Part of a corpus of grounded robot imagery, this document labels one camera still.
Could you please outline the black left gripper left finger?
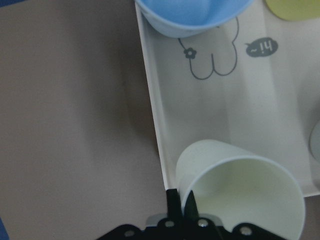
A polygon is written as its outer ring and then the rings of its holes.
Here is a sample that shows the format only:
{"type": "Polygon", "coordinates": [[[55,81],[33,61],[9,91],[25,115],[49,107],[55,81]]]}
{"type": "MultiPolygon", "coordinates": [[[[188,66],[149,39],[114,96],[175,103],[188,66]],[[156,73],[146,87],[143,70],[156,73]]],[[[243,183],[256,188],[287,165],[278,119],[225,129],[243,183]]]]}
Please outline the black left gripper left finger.
{"type": "Polygon", "coordinates": [[[181,219],[181,200],[176,188],[166,190],[167,217],[172,220],[181,219]]]}

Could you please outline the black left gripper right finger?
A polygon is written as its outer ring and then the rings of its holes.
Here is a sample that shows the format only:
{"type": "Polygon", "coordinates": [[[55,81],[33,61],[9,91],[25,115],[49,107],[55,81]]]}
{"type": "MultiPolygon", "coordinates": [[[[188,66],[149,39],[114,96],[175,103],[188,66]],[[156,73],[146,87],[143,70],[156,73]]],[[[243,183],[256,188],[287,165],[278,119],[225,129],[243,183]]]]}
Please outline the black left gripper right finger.
{"type": "Polygon", "coordinates": [[[184,205],[184,218],[186,220],[197,220],[199,218],[197,203],[192,190],[190,191],[184,205]]]}

